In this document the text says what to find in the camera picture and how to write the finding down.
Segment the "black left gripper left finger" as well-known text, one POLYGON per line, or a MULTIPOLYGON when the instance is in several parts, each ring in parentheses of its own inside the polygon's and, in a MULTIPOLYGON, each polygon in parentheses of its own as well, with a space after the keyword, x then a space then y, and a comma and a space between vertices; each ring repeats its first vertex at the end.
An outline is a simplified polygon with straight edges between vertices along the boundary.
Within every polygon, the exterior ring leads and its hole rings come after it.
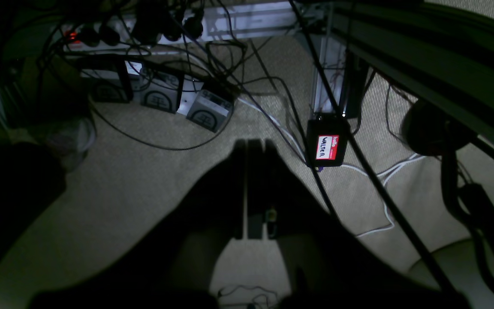
POLYGON ((217 309, 214 266, 241 234, 247 142, 208 170, 178 206, 112 265, 37 294, 30 309, 217 309))

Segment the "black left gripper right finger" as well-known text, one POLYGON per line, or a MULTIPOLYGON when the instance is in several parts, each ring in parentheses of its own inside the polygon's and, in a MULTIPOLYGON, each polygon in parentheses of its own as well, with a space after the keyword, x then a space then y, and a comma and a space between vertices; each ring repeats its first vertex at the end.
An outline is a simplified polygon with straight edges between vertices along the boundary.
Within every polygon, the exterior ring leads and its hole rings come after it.
POLYGON ((325 211, 272 141, 247 141, 248 206, 267 213, 291 293, 279 309, 468 309, 455 290, 429 288, 379 260, 325 211))

